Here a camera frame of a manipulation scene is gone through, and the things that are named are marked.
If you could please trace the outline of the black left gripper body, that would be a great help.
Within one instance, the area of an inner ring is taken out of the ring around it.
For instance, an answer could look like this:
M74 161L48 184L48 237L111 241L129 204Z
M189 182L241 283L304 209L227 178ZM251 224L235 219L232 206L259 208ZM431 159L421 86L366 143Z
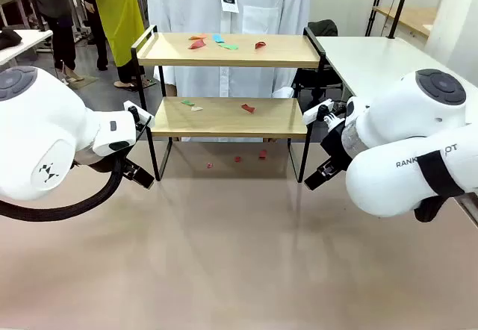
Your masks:
M118 172L130 151L131 147L126 147L107 156L99 156L91 148L83 149L75 153L73 164L88 166L100 173Z

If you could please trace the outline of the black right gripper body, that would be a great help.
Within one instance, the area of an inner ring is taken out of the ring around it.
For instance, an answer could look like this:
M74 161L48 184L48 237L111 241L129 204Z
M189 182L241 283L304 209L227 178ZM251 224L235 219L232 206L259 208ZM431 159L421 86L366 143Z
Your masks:
M340 122L328 132L320 143L323 150L329 156L328 160L323 163L325 167L331 167L332 169L347 169L352 162L352 158L345 151L341 140L344 127L344 122Z

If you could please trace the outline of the large white table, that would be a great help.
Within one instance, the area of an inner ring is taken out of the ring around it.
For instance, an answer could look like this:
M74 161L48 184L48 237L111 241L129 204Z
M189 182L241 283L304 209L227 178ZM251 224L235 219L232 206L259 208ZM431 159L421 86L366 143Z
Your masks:
M354 95L371 101L404 75L440 69L454 76L467 93L466 123L478 123L478 87L400 38L318 37L326 59Z

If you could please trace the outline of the black office chair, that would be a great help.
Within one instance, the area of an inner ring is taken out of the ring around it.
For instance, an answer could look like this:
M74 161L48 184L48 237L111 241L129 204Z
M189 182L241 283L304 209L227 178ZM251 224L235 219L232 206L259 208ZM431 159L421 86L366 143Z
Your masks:
M316 37L337 37L337 25L331 19L324 19L308 23L308 27ZM298 69L295 77L295 85L300 89L311 91L311 104L318 105L320 99L325 96L327 90L341 90L342 80L329 62L324 58L323 70Z

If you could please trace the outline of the person in dark clothes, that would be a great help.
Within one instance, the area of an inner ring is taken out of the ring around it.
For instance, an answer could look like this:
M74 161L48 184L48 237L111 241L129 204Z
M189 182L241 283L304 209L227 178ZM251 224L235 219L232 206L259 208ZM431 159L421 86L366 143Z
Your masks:
M83 81L75 72L75 42L72 12L68 0L36 0L40 15L52 31L55 69L66 76L68 82Z
M99 71L105 71L108 69L106 36L103 31L96 0L84 0L84 6L87 10L87 18L90 23L93 39L98 52L96 65Z

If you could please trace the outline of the white side table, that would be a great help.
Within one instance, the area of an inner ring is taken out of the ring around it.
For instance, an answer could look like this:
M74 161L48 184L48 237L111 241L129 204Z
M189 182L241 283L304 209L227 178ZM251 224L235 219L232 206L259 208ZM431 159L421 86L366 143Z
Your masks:
M14 30L22 39L16 46L9 46L6 49L0 50L0 66L7 63L16 64L15 57L35 47L42 41L53 35L52 31L39 31L32 29Z

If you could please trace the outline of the person in yellow apron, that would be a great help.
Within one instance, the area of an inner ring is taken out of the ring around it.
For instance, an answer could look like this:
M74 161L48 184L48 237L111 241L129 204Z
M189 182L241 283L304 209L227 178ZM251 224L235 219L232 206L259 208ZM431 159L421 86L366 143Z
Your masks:
M117 68L114 86L133 88L131 47L144 32L138 0L96 0L96 6Z

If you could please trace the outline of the wooden background table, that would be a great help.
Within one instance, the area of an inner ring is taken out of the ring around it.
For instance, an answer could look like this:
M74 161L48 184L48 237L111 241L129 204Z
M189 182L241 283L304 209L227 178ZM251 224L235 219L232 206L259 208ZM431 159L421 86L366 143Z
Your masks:
M373 7L373 11L383 15L386 19L386 28L391 29L397 9L395 7ZM420 35L427 39L435 22L438 10L431 7L404 7L400 14L397 28L405 28L415 36Z

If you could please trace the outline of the black cloth bundle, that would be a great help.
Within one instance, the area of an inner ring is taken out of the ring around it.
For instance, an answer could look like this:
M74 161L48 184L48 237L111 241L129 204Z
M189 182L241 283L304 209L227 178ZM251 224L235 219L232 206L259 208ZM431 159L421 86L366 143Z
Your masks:
M0 51L10 47L18 46L22 42L22 37L11 29L0 31Z

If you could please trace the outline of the black tripod legs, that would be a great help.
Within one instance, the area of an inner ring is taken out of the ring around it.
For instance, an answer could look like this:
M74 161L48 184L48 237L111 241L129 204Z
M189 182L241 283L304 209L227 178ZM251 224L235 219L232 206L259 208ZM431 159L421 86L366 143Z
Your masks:
M374 24L374 21L375 21L375 18L376 18L375 8L379 6L380 1L381 0L373 0L372 8L370 10L370 15L369 15L368 22L367 22L367 27L366 27L366 30L365 30L365 36L366 37L369 37L371 35L372 30L373 30L373 24Z

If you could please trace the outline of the black stand pole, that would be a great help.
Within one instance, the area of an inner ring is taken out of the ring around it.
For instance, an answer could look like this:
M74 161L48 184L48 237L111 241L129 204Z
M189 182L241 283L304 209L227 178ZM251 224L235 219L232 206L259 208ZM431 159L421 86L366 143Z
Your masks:
M395 31L397 30L397 26L398 26L398 23L400 21L400 16L401 16L401 13L403 11L403 7L404 7L405 2L406 2L406 0L400 0L399 1L399 4L397 6L397 10L396 10L396 13L395 13L394 21L392 22L391 29L390 29L390 32L389 32L389 35L388 35L388 39L392 40L395 37Z

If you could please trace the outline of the person in white coat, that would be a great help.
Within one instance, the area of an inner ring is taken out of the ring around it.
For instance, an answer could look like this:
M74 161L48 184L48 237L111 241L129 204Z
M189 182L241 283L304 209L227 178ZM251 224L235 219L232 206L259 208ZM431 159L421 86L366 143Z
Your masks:
M310 0L238 0L226 13L220 0L147 0L149 22L160 32L298 34L307 26ZM155 78L182 98L290 98L295 69L165 66Z

